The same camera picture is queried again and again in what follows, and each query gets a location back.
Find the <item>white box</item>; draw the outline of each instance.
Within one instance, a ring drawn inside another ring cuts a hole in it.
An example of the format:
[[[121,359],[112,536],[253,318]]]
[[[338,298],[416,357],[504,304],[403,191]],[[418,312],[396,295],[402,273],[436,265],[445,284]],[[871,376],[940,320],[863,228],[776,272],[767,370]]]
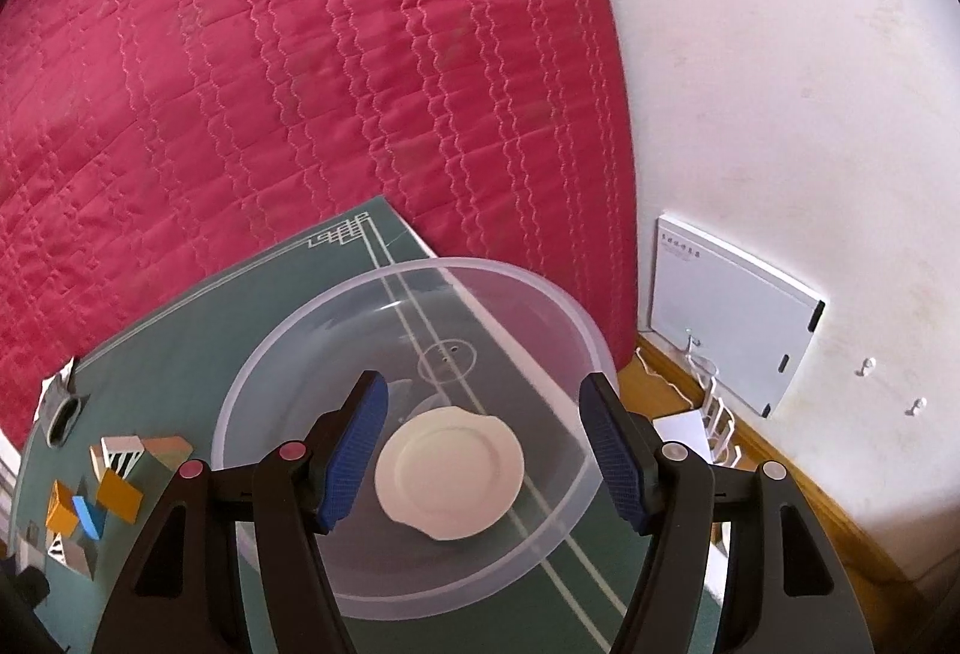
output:
[[[786,393],[826,303],[795,278],[668,216],[656,224],[651,326],[712,361],[762,416]]]

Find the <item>clear plastic bowl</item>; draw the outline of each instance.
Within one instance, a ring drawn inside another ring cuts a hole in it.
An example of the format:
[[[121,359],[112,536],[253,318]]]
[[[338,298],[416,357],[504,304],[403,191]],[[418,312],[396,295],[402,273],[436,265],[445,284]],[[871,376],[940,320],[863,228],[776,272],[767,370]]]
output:
[[[563,542],[600,485],[577,412],[580,381],[616,385],[596,324],[571,296],[517,267],[470,258],[395,264],[317,296],[281,323],[230,387],[212,465],[258,462],[340,407],[363,370],[390,384],[380,443],[352,513],[320,553],[341,613],[417,619],[482,600]],[[449,404],[502,419],[526,477],[512,509],[471,538],[435,542],[387,518],[373,489],[380,448],[405,419]],[[238,547],[256,566],[253,527]]]

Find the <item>bedspread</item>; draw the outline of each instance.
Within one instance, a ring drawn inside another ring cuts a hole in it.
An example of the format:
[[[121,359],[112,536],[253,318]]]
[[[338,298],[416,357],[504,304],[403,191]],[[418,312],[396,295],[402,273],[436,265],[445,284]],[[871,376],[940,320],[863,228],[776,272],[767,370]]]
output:
[[[608,0],[9,0],[0,427],[197,281],[384,194],[541,272],[624,363],[635,179]]]

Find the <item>white cable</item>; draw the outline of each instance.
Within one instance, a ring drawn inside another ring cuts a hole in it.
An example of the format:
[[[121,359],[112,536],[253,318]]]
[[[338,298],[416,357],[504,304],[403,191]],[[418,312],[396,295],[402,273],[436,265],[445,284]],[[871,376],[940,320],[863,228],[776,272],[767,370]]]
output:
[[[640,355],[640,349],[636,349],[636,350],[634,351],[634,355],[637,357],[637,359],[640,359],[640,363],[643,365],[643,371],[644,371],[646,374],[648,374],[648,376],[658,377],[660,380],[664,381],[664,383],[666,383],[667,386],[669,386],[671,389],[673,389],[675,392],[677,392],[677,395],[678,395],[678,397],[680,397],[681,400],[683,400],[686,404],[688,404],[688,405],[690,406],[690,410],[696,410],[696,409],[697,409],[697,406],[694,405],[693,402],[690,400],[690,398],[688,398],[688,396],[685,395],[680,389],[678,389],[676,386],[674,386],[669,380],[667,380],[667,379],[666,379],[664,376],[662,376],[660,373],[655,373],[655,372],[652,371],[649,367],[647,367],[647,362],[646,362],[646,360],[643,358],[643,356]]]

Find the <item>small white plate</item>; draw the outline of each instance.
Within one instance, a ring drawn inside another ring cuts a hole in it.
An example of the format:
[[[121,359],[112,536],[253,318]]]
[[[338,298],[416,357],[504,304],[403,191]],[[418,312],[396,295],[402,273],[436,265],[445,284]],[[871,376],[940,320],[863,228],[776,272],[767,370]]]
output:
[[[403,424],[373,474],[384,513],[436,541],[483,532],[510,510],[522,483],[523,451],[512,429],[459,407]]]

